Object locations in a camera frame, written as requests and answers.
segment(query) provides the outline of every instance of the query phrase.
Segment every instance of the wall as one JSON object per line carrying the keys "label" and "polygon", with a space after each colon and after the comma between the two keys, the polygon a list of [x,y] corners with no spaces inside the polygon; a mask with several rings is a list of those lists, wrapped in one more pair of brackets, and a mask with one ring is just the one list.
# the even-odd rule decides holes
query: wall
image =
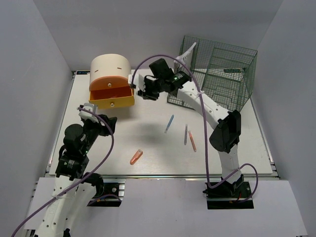
{"label": "wall", "polygon": [[258,48],[254,99],[276,167],[316,236],[316,1],[285,0]]}
{"label": "wall", "polygon": [[3,0],[0,31],[0,230],[7,237],[44,175],[72,76],[32,0]]}
{"label": "wall", "polygon": [[133,67],[184,35],[257,49],[282,0],[34,0],[72,70],[104,53]]}

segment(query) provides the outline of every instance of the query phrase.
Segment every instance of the orange marker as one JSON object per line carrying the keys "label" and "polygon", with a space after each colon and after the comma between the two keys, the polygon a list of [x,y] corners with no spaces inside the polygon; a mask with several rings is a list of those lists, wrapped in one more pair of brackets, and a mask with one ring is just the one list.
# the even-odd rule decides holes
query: orange marker
{"label": "orange marker", "polygon": [[192,143],[193,151],[197,152],[196,145],[194,144],[194,141],[193,141],[192,133],[191,133],[191,131],[188,131],[188,133],[189,133],[189,137],[190,137],[190,140],[191,140],[191,143]]}
{"label": "orange marker", "polygon": [[130,160],[130,164],[133,165],[136,163],[136,161],[138,161],[138,159],[142,156],[143,151],[142,150],[138,150],[135,155],[133,156],[133,158]]}

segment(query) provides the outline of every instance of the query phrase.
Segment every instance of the purple cable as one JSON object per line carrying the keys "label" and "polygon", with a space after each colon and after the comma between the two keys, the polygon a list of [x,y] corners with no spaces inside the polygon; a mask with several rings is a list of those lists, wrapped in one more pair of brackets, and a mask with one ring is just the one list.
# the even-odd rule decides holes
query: purple cable
{"label": "purple cable", "polygon": [[[89,110],[85,110],[81,107],[78,108],[78,110],[80,111],[85,111],[89,114],[92,114],[94,116],[97,117],[97,119],[99,121],[101,121],[106,127],[107,129],[109,130],[110,132],[110,135],[112,137],[112,143],[111,143],[111,147],[107,153],[107,155],[104,157],[104,159],[90,172],[88,173],[87,175],[85,175],[82,179],[80,179],[78,182],[70,185],[68,188],[66,188],[64,191],[62,191],[61,193],[59,193],[57,196],[60,197],[62,195],[64,195],[66,192],[68,192],[69,190],[75,188],[76,186],[78,186],[80,183],[82,183],[83,181],[85,181],[87,178],[89,178],[98,168],[100,168],[101,165],[103,165],[103,163],[106,161],[106,159],[109,157],[109,155],[111,154],[112,152],[112,149],[113,149],[113,146],[114,146],[114,135],[113,135],[113,132],[111,130],[111,128],[109,127],[109,125],[100,117],[98,116],[97,114],[95,114],[94,112],[92,111],[89,111]],[[15,231],[13,232],[13,234],[11,235],[11,237],[14,237],[16,235],[16,233],[19,231],[19,229],[24,226],[24,224],[26,222],[28,222],[28,220],[30,220],[33,216],[35,216],[37,213],[39,213],[41,210],[43,210],[45,207],[47,207],[48,205],[50,205],[51,203],[53,203],[57,198],[52,198],[51,200],[49,200],[47,203],[45,203],[43,206],[41,206],[38,210],[36,210],[35,212],[33,212],[31,215],[29,215],[24,221],[22,221],[22,223],[15,229]]]}
{"label": "purple cable", "polygon": [[[225,182],[227,179],[229,179],[231,176],[233,176],[233,175],[238,171],[238,169],[234,170],[231,174],[229,174],[228,176],[226,176],[225,178],[223,178],[223,180],[221,180],[219,183],[215,184],[214,186],[211,185],[211,183],[210,183],[210,181],[209,181],[209,169],[208,169],[208,147],[207,147],[207,146],[208,146],[208,139],[207,139],[207,127],[206,127],[206,112],[205,112],[205,107],[204,107],[204,102],[203,102],[203,97],[202,97],[202,94],[201,94],[201,90],[200,90],[200,88],[199,88],[199,86],[198,86],[198,81],[197,81],[196,78],[194,77],[193,73],[192,73],[192,72],[189,70],[189,68],[188,68],[184,63],[182,63],[180,60],[178,60],[178,59],[176,59],[176,58],[174,58],[174,57],[171,57],[171,56],[169,56],[169,55],[157,54],[157,55],[153,55],[153,56],[151,56],[151,57],[146,58],[145,60],[143,60],[143,61],[136,67],[136,69],[135,69],[135,71],[134,71],[134,73],[133,73],[133,77],[132,77],[132,82],[131,82],[131,83],[134,84],[134,78],[135,78],[136,72],[137,72],[137,70],[142,66],[142,64],[145,63],[146,61],[148,61],[149,59],[156,58],[156,57],[166,57],[166,58],[170,58],[170,59],[175,60],[175,61],[177,61],[178,63],[180,63],[180,64],[189,72],[189,74],[190,74],[190,76],[191,76],[193,82],[195,83],[195,85],[196,85],[196,87],[197,87],[197,91],[199,92],[198,96],[199,96],[200,101],[201,101],[201,108],[202,108],[202,115],[203,115],[204,145],[205,145],[205,166],[206,166],[207,186],[208,186],[210,189],[214,189],[214,188],[220,186],[222,183],[224,183],[224,182]],[[240,201],[240,202],[247,201],[249,198],[251,198],[251,197],[254,195],[255,191],[257,190],[258,182],[259,182],[258,172],[257,172],[256,168],[255,168],[253,165],[251,165],[251,164],[249,164],[249,163],[245,163],[245,164],[243,164],[243,165],[240,167],[240,169],[242,169],[242,168],[245,167],[246,165],[249,165],[249,166],[251,166],[251,167],[254,169],[254,171],[255,171],[255,173],[256,173],[256,181],[257,181],[257,182],[256,182],[256,187],[255,187],[254,191],[251,193],[251,195],[250,195],[248,198],[246,198],[246,199],[244,199],[244,200],[242,200],[242,201]]]}
{"label": "purple cable", "polygon": [[95,200],[92,200],[91,202],[89,202],[89,205],[95,203],[95,202],[98,201],[98,200],[105,199],[105,198],[107,198],[107,197],[115,197],[117,200],[119,200],[120,202],[122,202],[122,200],[121,200],[118,196],[116,196],[116,195],[114,195],[114,194],[105,194],[105,195],[100,196],[100,197],[96,198]]}

